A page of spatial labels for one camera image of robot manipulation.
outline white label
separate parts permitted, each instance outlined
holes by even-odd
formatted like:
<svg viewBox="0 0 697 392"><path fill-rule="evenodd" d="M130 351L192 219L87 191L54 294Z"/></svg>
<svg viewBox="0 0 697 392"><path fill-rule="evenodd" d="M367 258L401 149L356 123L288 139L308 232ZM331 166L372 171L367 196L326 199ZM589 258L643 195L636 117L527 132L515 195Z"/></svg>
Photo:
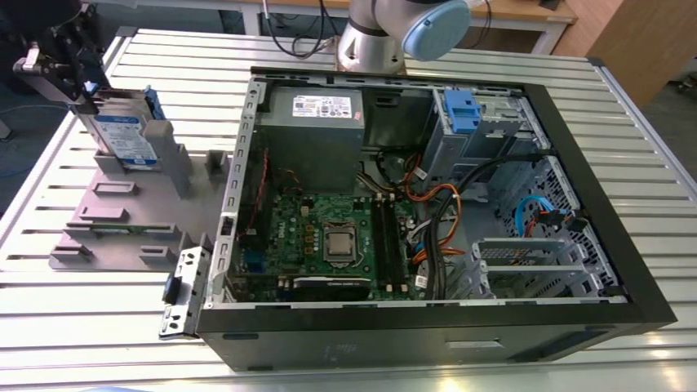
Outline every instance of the white label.
<svg viewBox="0 0 697 392"><path fill-rule="evenodd" d="M428 278L423 275L416 275L415 286L420 287L420 288L427 288L427 284L428 284Z"/></svg>
<svg viewBox="0 0 697 392"><path fill-rule="evenodd" d="M427 172L423 171L420 167L415 169L415 174L419 178L421 178L421 180L427 179Z"/></svg>
<svg viewBox="0 0 697 392"><path fill-rule="evenodd" d="M146 137L140 135L143 123L136 117L95 116L104 142L114 154L134 165L155 165L158 155Z"/></svg>
<svg viewBox="0 0 697 392"><path fill-rule="evenodd" d="M294 98L294 117L352 118L351 98L298 96Z"/></svg>

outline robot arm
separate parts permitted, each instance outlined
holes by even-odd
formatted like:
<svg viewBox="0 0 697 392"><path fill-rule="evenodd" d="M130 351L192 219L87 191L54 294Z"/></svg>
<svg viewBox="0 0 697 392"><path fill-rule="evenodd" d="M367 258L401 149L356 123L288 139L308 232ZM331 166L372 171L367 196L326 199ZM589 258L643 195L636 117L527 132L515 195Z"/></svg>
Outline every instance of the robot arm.
<svg viewBox="0 0 697 392"><path fill-rule="evenodd" d="M463 0L352 1L338 48L342 68L395 74L403 70L404 53L436 60L461 41L469 19Z"/></svg>
<svg viewBox="0 0 697 392"><path fill-rule="evenodd" d="M0 8L22 33L27 57L14 71L50 100L96 114L91 93L108 87L92 8L80 0L3 0Z"/></svg>

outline chip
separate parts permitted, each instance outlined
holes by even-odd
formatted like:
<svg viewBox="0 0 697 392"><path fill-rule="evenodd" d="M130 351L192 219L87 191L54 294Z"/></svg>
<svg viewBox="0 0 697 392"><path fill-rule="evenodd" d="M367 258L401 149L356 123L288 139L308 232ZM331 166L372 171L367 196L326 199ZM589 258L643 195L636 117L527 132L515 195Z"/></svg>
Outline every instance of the chip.
<svg viewBox="0 0 697 392"><path fill-rule="evenodd" d="M354 252L354 239L350 233L332 233L328 237L327 252L332 256L351 256Z"/></svg>

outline black computer case frame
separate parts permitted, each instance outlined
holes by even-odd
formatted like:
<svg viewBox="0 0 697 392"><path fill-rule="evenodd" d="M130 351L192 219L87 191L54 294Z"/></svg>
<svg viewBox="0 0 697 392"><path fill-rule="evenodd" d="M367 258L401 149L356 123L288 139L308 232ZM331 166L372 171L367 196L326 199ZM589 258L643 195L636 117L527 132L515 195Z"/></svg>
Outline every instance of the black computer case frame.
<svg viewBox="0 0 697 392"><path fill-rule="evenodd" d="M326 78L332 71L252 69L263 82L275 75ZM385 84L432 81L487 83L524 91L539 116L555 155L581 201L599 241L629 299L625 304L495 305L404 308L250 310L203 309L198 334L238 371L291 368L355 368L549 361L607 341L641 334L676 322L659 285L624 229L593 170L544 86L453 78L356 74ZM496 354L497 343L516 345Z"/></svg>

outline green motherboard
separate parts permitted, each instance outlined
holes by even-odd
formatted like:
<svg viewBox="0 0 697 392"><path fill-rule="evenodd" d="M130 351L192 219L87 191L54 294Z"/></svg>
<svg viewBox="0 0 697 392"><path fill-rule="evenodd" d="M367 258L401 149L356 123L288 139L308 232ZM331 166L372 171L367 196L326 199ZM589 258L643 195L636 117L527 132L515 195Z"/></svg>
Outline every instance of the green motherboard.
<svg viewBox="0 0 697 392"><path fill-rule="evenodd" d="M330 278L363 278L371 280L368 300L408 300L417 296L413 285L393 287L380 284L379 255L376 254L372 227L372 205L367 197L330 195L279 195L271 212L270 246L264 255L244 252L243 260L254 272L267 277L324 276ZM391 203L396 218L396 237L403 238L405 222L413 216L412 204L407 201ZM351 244L344 247L330 244L330 233L351 233ZM405 245L399 242L399 274L408 277L408 258ZM332 250L340 256L332 259ZM270 283L283 286L283 282L268 282L250 288L255 301L283 301L278 298L279 290Z"/></svg>

